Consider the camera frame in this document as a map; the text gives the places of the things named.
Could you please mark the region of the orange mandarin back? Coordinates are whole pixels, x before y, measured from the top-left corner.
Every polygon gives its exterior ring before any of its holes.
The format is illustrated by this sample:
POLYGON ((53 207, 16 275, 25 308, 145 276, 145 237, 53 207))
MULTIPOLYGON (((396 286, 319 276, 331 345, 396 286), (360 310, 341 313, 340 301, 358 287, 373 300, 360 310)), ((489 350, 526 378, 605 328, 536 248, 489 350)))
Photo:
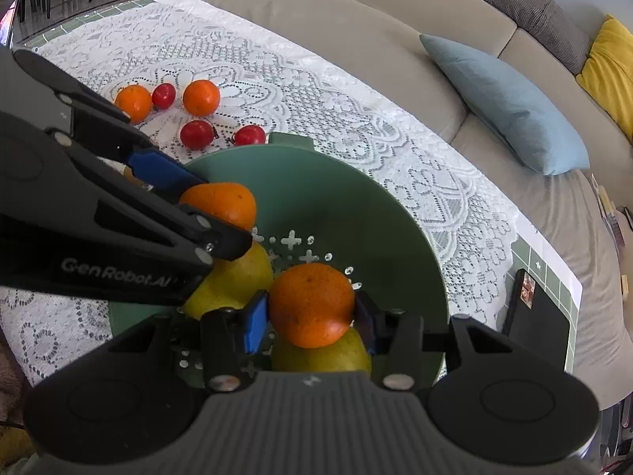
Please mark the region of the orange mandarin back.
POLYGON ((184 89, 182 104, 192 116, 209 116, 220 105, 220 90, 210 80, 195 80, 184 89))

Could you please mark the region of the white lace tablecloth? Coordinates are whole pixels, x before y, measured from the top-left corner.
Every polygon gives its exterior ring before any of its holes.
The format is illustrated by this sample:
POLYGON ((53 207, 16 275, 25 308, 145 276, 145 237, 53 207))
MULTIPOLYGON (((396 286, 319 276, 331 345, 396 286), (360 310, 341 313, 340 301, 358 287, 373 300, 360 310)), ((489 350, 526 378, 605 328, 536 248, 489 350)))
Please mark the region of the white lace tablecloth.
MULTIPOLYGON (((545 238, 489 179, 439 135, 384 95, 275 32, 203 0, 132 0, 55 27, 33 49, 113 101, 138 83, 179 90, 208 78, 221 105, 217 137, 202 152, 181 146, 189 120, 176 103, 140 129, 180 162, 231 148, 240 125, 310 137, 395 196, 429 240, 449 314, 500 330, 506 274, 519 237, 545 238)), ((39 383, 112 336, 105 302, 1 287, 1 325, 31 383, 39 383)))

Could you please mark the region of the red cherry tomato right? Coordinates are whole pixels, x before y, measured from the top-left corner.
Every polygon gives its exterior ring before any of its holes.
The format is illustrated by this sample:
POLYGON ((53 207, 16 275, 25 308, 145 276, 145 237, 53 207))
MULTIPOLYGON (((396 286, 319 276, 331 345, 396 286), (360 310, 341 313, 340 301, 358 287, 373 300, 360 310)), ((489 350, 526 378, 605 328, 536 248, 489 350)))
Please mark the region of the red cherry tomato right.
POLYGON ((245 125, 233 136, 235 146, 262 145, 266 143, 266 132, 255 124, 245 125))

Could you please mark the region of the red cherry tomato front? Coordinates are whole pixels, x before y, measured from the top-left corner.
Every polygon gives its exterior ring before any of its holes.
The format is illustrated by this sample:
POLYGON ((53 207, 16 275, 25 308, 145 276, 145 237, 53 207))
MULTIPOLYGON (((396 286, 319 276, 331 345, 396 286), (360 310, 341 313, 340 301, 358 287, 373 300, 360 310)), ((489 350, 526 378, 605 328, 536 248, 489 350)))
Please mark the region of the red cherry tomato front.
POLYGON ((209 146, 216 136, 214 127, 205 120, 193 120, 180 130, 180 141, 190 150, 203 150, 209 146))

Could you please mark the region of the light blue cushion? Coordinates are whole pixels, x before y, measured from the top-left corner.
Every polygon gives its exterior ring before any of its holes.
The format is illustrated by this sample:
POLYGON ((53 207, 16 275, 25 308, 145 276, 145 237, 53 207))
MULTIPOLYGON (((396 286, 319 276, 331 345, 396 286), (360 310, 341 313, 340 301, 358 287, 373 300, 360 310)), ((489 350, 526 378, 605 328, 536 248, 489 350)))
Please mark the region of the light blue cushion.
POLYGON ((419 40, 471 112, 523 165, 545 176, 590 167, 579 133, 553 102, 511 65, 441 36, 423 34, 419 40))

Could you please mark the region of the red cherry tomato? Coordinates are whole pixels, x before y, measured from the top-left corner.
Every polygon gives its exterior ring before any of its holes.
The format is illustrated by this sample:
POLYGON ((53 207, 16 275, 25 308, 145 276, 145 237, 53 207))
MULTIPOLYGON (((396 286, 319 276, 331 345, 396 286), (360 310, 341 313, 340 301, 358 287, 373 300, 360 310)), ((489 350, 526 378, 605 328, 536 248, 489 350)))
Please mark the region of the red cherry tomato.
POLYGON ((170 83, 160 84, 152 91, 151 100, 155 109, 169 109, 176 100, 176 89, 170 83))
POLYGON ((180 141, 190 150, 203 150, 209 146, 216 136, 214 127, 205 120, 193 120, 180 130, 180 141))
POLYGON ((255 124, 245 125, 233 136, 235 146, 262 145, 266 143, 266 132, 255 124))

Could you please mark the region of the green grid table mat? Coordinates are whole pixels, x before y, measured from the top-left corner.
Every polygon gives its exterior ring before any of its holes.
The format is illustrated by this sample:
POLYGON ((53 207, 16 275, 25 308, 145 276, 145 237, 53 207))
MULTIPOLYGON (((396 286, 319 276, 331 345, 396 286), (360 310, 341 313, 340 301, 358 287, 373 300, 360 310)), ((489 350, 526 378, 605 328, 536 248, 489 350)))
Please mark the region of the green grid table mat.
POLYGON ((568 357, 564 371, 573 372, 582 285, 553 248, 545 245, 541 239, 529 241, 519 236, 512 244, 512 254, 513 266, 506 274, 508 302, 517 270, 527 270, 570 323, 568 357))

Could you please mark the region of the orange mandarin small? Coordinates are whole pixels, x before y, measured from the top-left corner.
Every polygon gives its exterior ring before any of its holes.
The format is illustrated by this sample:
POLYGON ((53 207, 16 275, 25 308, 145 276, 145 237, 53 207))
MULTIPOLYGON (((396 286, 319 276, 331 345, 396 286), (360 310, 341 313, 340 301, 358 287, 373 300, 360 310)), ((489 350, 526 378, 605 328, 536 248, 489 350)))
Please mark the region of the orange mandarin small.
POLYGON ((180 204, 202 210, 208 216, 250 232, 258 206, 252 192, 240 183, 215 182, 192 186, 179 198, 180 204))

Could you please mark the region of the red cherry tomato middle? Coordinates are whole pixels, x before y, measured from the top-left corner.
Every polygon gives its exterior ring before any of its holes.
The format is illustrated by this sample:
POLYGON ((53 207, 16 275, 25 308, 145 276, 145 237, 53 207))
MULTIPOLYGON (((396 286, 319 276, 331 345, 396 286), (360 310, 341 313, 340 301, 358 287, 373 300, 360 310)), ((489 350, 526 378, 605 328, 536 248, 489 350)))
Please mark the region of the red cherry tomato middle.
POLYGON ((152 91, 151 100, 155 109, 169 109, 176 100, 176 89, 170 83, 160 84, 152 91))

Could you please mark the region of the large orange mandarin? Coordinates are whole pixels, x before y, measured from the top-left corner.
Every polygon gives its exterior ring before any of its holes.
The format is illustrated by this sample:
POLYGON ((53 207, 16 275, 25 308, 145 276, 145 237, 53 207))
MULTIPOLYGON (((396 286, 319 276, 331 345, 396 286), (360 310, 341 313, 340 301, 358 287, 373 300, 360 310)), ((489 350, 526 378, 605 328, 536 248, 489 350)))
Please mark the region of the large orange mandarin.
POLYGON ((299 348, 324 348, 350 328, 355 294, 348 278, 321 263, 283 271, 268 292, 274 330, 299 348))

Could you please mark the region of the green-yellow pear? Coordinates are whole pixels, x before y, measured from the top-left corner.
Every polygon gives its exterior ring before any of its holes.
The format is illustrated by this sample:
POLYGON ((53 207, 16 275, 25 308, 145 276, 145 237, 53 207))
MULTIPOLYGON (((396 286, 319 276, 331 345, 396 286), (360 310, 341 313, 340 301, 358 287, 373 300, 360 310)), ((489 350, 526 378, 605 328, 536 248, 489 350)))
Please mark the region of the green-yellow pear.
POLYGON ((322 348, 299 348, 278 336, 271 350, 271 366, 278 372, 348 372, 371 373, 371 356, 355 328, 335 343, 322 348))

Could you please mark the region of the books on sofa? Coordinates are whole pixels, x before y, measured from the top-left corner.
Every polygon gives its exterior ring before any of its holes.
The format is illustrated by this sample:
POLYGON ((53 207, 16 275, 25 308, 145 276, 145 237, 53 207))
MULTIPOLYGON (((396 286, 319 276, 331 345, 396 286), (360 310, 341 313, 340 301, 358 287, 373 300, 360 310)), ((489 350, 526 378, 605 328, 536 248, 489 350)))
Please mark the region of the books on sofa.
POLYGON ((590 184, 597 197, 601 216, 616 245, 620 269, 620 289, 625 304, 632 295, 632 212, 627 207, 617 207, 606 189, 590 174, 590 184))

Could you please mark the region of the yellow cushion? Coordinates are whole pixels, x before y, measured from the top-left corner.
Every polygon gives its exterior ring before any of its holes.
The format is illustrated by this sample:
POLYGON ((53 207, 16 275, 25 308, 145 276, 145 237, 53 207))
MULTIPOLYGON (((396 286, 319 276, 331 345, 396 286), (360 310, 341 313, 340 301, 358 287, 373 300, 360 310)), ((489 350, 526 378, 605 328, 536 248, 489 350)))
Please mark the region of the yellow cushion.
POLYGON ((607 14, 576 82, 632 142, 633 36, 607 14))

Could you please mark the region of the brown kiwi fruit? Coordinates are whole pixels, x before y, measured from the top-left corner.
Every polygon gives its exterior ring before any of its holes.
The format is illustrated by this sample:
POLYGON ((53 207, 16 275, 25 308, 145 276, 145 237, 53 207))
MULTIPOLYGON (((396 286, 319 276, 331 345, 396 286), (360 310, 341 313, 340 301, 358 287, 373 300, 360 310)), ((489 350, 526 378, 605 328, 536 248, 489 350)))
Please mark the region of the brown kiwi fruit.
POLYGON ((146 188, 147 184, 144 183, 142 180, 136 178, 133 173, 132 173, 132 169, 129 168, 128 166, 126 166, 123 169, 122 175, 125 176, 125 178, 127 178, 129 181, 131 181, 133 184, 135 184, 136 186, 140 186, 141 188, 146 188))

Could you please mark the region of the red-yellow apple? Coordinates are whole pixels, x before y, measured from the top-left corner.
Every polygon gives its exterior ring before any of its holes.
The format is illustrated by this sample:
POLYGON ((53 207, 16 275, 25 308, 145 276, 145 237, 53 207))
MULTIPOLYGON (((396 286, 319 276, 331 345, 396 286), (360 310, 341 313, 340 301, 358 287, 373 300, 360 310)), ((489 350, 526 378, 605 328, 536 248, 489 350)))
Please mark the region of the red-yellow apple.
POLYGON ((274 282, 268 254, 252 242, 238 260, 216 260, 214 268, 182 306, 182 312, 201 319, 209 311, 221 308, 242 309, 259 291, 267 291, 274 282))

